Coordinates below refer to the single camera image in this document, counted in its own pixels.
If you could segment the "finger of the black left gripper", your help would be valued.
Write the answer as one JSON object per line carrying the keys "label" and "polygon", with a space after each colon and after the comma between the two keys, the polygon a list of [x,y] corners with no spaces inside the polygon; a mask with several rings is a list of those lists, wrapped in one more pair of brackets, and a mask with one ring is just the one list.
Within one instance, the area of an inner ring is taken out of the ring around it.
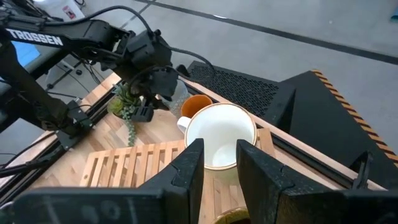
{"label": "finger of the black left gripper", "polygon": [[132,112],[132,121],[148,123],[152,121],[154,108],[152,105],[135,107]]}
{"label": "finger of the black left gripper", "polygon": [[158,99],[158,95],[153,97],[152,105],[156,110],[169,110],[169,107],[161,99]]}

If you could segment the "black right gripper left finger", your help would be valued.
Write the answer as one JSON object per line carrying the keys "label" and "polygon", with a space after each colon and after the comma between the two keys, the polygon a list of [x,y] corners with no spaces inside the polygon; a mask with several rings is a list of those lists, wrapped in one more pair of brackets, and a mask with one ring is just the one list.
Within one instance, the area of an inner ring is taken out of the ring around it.
{"label": "black right gripper left finger", "polygon": [[204,179],[204,142],[194,140],[138,190],[139,223],[198,223]]}

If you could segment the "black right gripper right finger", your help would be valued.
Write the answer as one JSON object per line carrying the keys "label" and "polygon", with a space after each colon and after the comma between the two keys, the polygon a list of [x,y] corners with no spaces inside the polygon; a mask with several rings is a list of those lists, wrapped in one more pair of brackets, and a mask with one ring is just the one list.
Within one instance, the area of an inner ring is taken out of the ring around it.
{"label": "black right gripper right finger", "polygon": [[315,198],[324,185],[242,139],[237,140],[236,157],[252,223],[325,223],[325,208]]}

